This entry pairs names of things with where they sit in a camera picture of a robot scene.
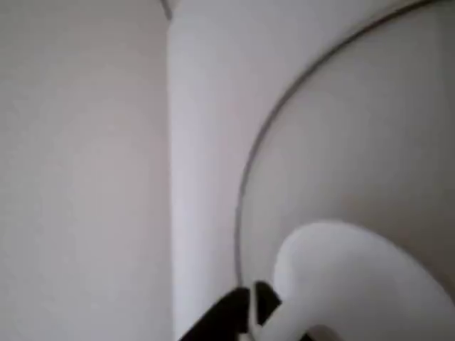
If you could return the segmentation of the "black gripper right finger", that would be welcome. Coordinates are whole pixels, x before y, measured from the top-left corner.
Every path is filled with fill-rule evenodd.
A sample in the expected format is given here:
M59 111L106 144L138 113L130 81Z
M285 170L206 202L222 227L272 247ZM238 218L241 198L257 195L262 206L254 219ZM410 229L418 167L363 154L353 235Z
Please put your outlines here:
M264 325L272 313L282 304L277 292L265 281L254 284L257 324Z

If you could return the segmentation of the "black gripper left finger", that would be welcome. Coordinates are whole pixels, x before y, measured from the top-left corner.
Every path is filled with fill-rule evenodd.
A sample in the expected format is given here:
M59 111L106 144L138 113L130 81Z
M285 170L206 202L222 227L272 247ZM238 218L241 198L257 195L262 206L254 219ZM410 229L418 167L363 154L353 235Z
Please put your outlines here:
M250 290L237 287L212 305L181 341L239 340L248 332Z

